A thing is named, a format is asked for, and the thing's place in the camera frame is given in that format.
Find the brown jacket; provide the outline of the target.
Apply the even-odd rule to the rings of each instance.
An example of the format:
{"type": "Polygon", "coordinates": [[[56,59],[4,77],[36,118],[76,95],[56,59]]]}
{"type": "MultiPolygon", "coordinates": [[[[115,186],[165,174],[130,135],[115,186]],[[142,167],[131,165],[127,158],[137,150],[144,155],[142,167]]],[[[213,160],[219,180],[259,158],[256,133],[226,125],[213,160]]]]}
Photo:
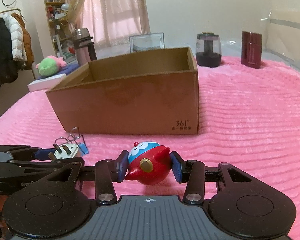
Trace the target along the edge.
{"type": "Polygon", "coordinates": [[[34,63],[34,54],[32,51],[32,47],[31,47],[31,37],[29,32],[26,30],[25,28],[25,23],[22,19],[22,17],[17,14],[17,13],[12,13],[11,14],[12,17],[14,17],[18,23],[21,26],[21,29],[23,31],[23,42],[24,42],[24,48],[25,48],[25,54],[27,56],[27,61],[25,62],[26,66],[25,66],[25,70],[31,70],[32,69],[32,64],[34,63]]]}

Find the white puffer jacket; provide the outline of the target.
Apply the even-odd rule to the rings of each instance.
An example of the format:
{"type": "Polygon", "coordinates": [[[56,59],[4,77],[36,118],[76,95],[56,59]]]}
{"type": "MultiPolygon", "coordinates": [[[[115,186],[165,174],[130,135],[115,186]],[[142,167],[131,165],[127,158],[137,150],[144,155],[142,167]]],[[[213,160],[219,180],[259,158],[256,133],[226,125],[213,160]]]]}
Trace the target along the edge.
{"type": "Polygon", "coordinates": [[[12,41],[12,57],[15,61],[27,61],[27,56],[23,41],[23,30],[19,22],[12,16],[5,12],[2,16],[5,21],[7,29],[11,34],[12,41]]]}

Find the black jacket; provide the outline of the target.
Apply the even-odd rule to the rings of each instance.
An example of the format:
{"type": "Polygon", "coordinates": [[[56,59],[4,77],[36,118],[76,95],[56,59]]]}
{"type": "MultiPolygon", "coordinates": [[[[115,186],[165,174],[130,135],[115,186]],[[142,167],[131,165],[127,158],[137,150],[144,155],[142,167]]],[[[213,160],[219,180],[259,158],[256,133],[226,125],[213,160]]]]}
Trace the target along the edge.
{"type": "Polygon", "coordinates": [[[0,87],[5,83],[13,83],[18,78],[18,66],[12,56],[10,31],[0,18],[0,87]]]}

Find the dark red thermos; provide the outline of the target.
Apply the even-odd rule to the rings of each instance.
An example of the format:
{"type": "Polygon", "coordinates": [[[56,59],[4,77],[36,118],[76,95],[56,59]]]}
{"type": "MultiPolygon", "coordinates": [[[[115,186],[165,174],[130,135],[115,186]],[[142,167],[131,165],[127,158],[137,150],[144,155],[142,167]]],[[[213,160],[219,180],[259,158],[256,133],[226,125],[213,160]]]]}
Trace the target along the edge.
{"type": "Polygon", "coordinates": [[[260,69],[262,59],[262,35],[242,31],[241,64],[260,69]]]}

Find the pink curtain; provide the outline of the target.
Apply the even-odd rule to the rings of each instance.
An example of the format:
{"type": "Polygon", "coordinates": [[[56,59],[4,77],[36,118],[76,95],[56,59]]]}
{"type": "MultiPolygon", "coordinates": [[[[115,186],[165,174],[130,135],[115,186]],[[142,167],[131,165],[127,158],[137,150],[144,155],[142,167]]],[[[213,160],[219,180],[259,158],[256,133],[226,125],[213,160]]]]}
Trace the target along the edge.
{"type": "Polygon", "coordinates": [[[146,0],[85,0],[77,27],[88,28],[96,49],[126,44],[150,33],[146,0]]]}

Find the purple book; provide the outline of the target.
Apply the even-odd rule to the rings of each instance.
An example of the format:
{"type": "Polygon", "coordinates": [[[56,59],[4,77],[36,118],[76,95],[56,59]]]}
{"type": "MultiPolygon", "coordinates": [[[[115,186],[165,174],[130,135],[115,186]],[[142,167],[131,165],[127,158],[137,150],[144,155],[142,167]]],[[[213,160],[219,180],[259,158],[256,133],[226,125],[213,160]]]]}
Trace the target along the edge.
{"type": "Polygon", "coordinates": [[[47,77],[52,77],[52,76],[59,75],[59,74],[69,75],[70,73],[72,73],[73,71],[77,70],[78,68],[79,68],[79,64],[77,64],[77,63],[68,64],[67,66],[65,66],[63,68],[57,68],[57,72],[55,72],[52,75],[49,75],[49,76],[40,75],[37,78],[37,80],[45,79],[47,77]]]}

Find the white flat box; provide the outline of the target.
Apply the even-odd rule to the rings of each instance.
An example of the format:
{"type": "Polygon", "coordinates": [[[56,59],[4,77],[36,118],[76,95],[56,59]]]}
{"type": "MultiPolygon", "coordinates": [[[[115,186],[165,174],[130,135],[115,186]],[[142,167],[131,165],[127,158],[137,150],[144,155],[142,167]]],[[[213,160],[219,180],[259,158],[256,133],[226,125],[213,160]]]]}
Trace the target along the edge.
{"type": "Polygon", "coordinates": [[[34,80],[27,85],[29,92],[50,89],[66,78],[66,74],[58,74],[44,79],[34,80]]]}

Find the red blue Doraemon toy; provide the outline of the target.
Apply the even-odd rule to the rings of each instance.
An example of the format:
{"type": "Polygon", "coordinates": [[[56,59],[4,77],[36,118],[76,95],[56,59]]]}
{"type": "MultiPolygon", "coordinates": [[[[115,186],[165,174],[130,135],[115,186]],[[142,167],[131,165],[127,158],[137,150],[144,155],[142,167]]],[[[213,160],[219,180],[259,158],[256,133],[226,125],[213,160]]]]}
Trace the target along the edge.
{"type": "Polygon", "coordinates": [[[143,185],[162,182],[172,167],[170,148],[154,141],[134,142],[128,162],[125,179],[136,180],[143,185]]]}

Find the pink fluffy blanket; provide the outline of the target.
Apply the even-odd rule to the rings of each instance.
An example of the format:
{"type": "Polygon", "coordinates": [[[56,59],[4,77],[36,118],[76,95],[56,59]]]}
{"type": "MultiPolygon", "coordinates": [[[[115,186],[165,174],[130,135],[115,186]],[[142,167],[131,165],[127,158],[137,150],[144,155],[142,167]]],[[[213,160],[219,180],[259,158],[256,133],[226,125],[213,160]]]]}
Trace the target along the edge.
{"type": "MultiPolygon", "coordinates": [[[[296,205],[290,230],[300,239],[300,73],[282,62],[264,61],[262,69],[226,57],[217,68],[198,67],[200,92],[199,134],[188,136],[85,134],[87,166],[115,159],[136,141],[156,141],[183,159],[216,167],[227,162],[286,194],[296,205]]],[[[45,90],[26,94],[0,117],[0,145],[51,148],[66,135],[45,90]]],[[[183,195],[170,172],[160,184],[137,181],[114,184],[119,197],[183,195]]]]}

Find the white plug adapter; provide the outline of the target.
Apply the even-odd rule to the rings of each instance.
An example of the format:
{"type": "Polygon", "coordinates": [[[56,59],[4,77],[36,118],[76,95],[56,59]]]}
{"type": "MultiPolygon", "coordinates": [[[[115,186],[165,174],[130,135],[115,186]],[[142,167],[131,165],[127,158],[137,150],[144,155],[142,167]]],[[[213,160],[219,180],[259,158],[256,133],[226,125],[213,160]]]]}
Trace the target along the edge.
{"type": "Polygon", "coordinates": [[[71,159],[81,156],[81,152],[77,144],[54,144],[53,147],[54,150],[48,153],[48,157],[51,160],[71,159]]]}

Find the clothes rack rail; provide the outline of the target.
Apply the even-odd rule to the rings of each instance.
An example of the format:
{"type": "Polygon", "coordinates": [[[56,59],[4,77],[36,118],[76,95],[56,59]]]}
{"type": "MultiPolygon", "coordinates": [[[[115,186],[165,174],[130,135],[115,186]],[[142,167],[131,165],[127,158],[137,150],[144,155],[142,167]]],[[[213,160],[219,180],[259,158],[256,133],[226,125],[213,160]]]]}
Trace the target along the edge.
{"type": "Polygon", "coordinates": [[[22,12],[21,12],[21,10],[20,10],[19,8],[12,8],[12,9],[7,9],[7,10],[0,11],[0,15],[1,15],[1,14],[4,14],[4,13],[6,13],[6,12],[13,12],[13,11],[18,11],[18,12],[19,12],[19,15],[22,16],[22,12]]]}

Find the brown cardboard box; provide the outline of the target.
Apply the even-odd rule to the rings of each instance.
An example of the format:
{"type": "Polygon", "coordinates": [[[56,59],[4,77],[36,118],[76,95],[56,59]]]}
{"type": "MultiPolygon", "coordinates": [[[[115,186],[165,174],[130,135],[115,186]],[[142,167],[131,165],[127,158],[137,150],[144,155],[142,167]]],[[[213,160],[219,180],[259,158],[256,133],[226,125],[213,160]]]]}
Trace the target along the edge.
{"type": "Polygon", "coordinates": [[[198,133],[198,70],[190,48],[142,51],[86,63],[49,89],[65,131],[198,133]]]}

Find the wooden bookshelf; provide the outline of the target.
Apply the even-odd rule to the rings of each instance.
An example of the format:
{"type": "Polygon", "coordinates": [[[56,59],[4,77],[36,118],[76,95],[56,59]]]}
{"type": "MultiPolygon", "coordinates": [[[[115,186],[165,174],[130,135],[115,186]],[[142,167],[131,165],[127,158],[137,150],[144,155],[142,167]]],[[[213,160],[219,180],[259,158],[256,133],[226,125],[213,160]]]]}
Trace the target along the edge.
{"type": "Polygon", "coordinates": [[[65,0],[44,0],[51,41],[57,57],[70,63],[76,59],[69,24],[66,20],[65,0]]]}

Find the sand picture frame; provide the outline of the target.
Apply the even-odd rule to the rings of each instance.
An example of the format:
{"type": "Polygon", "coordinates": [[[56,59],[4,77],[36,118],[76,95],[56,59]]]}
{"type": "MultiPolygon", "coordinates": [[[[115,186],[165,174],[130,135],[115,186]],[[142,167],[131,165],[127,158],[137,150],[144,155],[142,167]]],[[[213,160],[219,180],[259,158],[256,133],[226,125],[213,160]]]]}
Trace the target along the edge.
{"type": "Polygon", "coordinates": [[[129,37],[130,53],[165,48],[164,33],[134,35],[129,37]]]}

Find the green pink plush toy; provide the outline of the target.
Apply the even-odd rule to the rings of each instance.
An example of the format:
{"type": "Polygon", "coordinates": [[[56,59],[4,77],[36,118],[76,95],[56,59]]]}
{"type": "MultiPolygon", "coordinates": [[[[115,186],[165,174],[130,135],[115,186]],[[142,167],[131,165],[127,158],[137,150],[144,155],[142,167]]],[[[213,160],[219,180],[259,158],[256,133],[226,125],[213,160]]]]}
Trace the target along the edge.
{"type": "Polygon", "coordinates": [[[53,76],[64,67],[66,67],[66,62],[63,58],[55,56],[48,56],[36,65],[41,76],[53,76]]]}

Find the blue binder clip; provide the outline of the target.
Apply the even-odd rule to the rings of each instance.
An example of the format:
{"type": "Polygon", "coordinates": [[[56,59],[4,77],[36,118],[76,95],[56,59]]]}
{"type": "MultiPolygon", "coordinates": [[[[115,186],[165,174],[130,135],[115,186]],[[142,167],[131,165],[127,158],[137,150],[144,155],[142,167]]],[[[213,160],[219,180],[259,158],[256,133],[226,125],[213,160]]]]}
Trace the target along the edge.
{"type": "Polygon", "coordinates": [[[66,145],[68,149],[72,151],[73,149],[69,147],[70,144],[77,146],[77,150],[75,151],[76,154],[79,153],[80,156],[89,154],[84,135],[80,133],[79,127],[77,126],[72,128],[66,137],[58,137],[53,146],[55,147],[56,152],[59,152],[58,149],[61,148],[62,145],[66,145]]]}

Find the standing fan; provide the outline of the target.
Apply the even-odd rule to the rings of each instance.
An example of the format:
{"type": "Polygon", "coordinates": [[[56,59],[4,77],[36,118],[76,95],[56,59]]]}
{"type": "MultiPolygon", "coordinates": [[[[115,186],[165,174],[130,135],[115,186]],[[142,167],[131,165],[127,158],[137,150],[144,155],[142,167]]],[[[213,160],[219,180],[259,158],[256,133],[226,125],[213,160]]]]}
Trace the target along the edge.
{"type": "Polygon", "coordinates": [[[62,4],[61,11],[63,13],[63,17],[61,20],[71,24],[76,24],[82,13],[84,2],[85,0],[71,0],[70,3],[62,4]]]}

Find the glass jar dark base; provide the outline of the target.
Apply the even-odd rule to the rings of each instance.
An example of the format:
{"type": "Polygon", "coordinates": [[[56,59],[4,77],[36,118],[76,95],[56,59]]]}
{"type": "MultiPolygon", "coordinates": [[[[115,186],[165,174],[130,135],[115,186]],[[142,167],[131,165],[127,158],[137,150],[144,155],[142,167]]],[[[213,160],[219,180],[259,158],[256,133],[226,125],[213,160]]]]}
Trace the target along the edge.
{"type": "Polygon", "coordinates": [[[214,33],[197,34],[196,61],[201,67],[215,68],[221,64],[222,51],[220,37],[214,33]]]}

